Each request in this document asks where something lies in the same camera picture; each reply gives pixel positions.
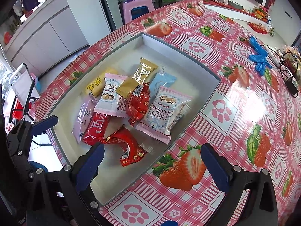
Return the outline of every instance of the chair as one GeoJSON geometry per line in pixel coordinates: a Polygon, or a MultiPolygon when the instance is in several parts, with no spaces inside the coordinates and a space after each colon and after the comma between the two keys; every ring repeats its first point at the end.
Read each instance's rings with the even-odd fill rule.
{"type": "Polygon", "coordinates": [[[122,9],[125,24],[155,10],[152,0],[129,0],[122,3],[122,9]]]}
{"type": "Polygon", "coordinates": [[[9,79],[9,84],[15,93],[15,98],[9,115],[9,123],[13,123],[15,125],[16,123],[13,122],[13,118],[16,118],[19,121],[23,117],[27,121],[34,121],[28,112],[31,108],[31,103],[34,100],[39,99],[40,94],[36,89],[35,81],[32,79],[26,64],[23,63],[16,69],[9,79]],[[26,68],[25,72],[14,84],[12,84],[12,80],[23,67],[26,68]]]}

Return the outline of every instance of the yellow snack wrapper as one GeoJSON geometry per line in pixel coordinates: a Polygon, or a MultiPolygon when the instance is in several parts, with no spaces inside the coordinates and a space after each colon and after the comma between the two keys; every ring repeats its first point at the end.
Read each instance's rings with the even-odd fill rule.
{"type": "Polygon", "coordinates": [[[128,98],[136,87],[143,84],[150,73],[157,68],[158,66],[156,64],[145,58],[140,58],[140,65],[136,72],[121,83],[120,86],[117,87],[116,92],[124,98],[128,98]]]}
{"type": "Polygon", "coordinates": [[[106,73],[116,74],[118,75],[118,71],[112,67],[106,68],[98,77],[96,77],[93,81],[91,81],[88,86],[86,87],[86,94],[90,92],[93,94],[94,97],[100,95],[104,89],[104,85],[106,81],[104,80],[104,76],[106,73]]]}

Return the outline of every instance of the cabinet door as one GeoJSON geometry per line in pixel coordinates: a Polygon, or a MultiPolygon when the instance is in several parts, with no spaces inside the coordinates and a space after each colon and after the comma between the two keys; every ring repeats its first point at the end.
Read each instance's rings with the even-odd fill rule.
{"type": "Polygon", "coordinates": [[[49,67],[70,54],[49,22],[34,34],[33,39],[39,48],[52,60],[49,67]]]}
{"type": "Polygon", "coordinates": [[[88,44],[70,8],[55,16],[50,24],[70,53],[88,44]]]}
{"type": "MultiPolygon", "coordinates": [[[[28,67],[28,70],[30,73],[34,73],[35,76],[40,76],[41,72],[39,72],[23,55],[21,52],[19,52],[14,60],[11,62],[12,65],[17,68],[20,66],[20,64],[25,63],[28,67]]],[[[21,73],[23,73],[25,71],[25,67],[22,68],[22,70],[20,71],[21,73]]]]}

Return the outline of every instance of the pink checkered tablecloth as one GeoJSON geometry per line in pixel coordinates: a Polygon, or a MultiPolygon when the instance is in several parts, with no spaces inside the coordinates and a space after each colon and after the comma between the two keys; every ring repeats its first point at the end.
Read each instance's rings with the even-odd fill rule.
{"type": "MultiPolygon", "coordinates": [[[[146,32],[144,21],[148,18],[168,23],[172,32],[160,39],[197,59],[221,78],[210,100],[168,153],[179,160],[180,146],[186,149],[187,145],[195,147],[208,142],[231,164],[238,164],[244,170],[267,168],[275,188],[279,223],[283,224],[301,193],[301,97],[291,97],[277,70],[259,77],[254,71],[255,63],[248,59],[248,55],[256,53],[244,40],[252,33],[207,10],[202,0],[186,0],[157,9],[101,39],[59,74],[35,102],[31,115],[37,121],[45,118],[70,87],[73,72],[85,72],[112,48],[146,32]],[[195,12],[187,8],[189,3],[203,15],[194,15],[195,12]],[[260,154],[263,140],[271,146],[260,154]]],[[[50,130],[48,135],[65,164],[50,130]]],[[[189,191],[162,185],[152,171],[147,171],[134,185],[102,207],[100,213],[113,225],[161,225],[166,220],[174,220],[182,226],[200,226],[224,196],[208,171],[189,191]]],[[[237,221],[247,194],[245,191],[228,225],[237,221]]]]}

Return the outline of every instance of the white tray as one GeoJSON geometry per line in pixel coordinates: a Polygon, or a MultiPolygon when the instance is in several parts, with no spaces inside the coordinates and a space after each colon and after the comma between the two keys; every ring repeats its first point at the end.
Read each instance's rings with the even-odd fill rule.
{"type": "MultiPolygon", "coordinates": [[[[68,89],[50,111],[49,116],[56,115],[58,117],[58,124],[52,128],[52,132],[69,164],[74,164],[79,156],[84,155],[90,148],[84,143],[77,144],[71,133],[74,120],[83,103],[86,86],[108,66],[118,69],[121,75],[132,75],[140,63],[140,57],[157,64],[158,69],[163,69],[177,77],[171,88],[193,96],[193,100],[189,104],[191,109],[171,130],[171,141],[168,145],[126,125],[138,143],[143,142],[145,146],[153,148],[152,153],[146,154],[141,161],[135,164],[122,167],[120,164],[122,149],[118,145],[105,146],[105,156],[98,167],[98,175],[90,184],[101,205],[112,201],[165,154],[200,112],[220,82],[219,77],[200,62],[167,43],[143,33],[133,37],[108,53],[89,69],[68,89]]],[[[117,130],[122,123],[126,123],[124,120],[124,118],[112,118],[105,137],[117,130]]]]}

